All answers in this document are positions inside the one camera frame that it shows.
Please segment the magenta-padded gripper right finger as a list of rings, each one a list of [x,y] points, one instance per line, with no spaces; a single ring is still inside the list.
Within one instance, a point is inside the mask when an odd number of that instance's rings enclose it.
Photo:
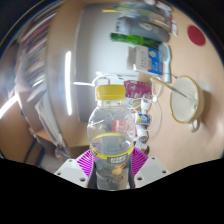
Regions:
[[[155,156],[148,157],[139,149],[133,150],[129,172],[129,187],[140,188],[167,175],[169,170]]]

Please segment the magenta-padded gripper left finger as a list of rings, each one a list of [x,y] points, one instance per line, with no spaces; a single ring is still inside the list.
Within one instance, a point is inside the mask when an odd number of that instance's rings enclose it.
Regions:
[[[55,175],[84,188],[96,188],[96,174],[91,151],[87,150],[76,159],[67,159]]]

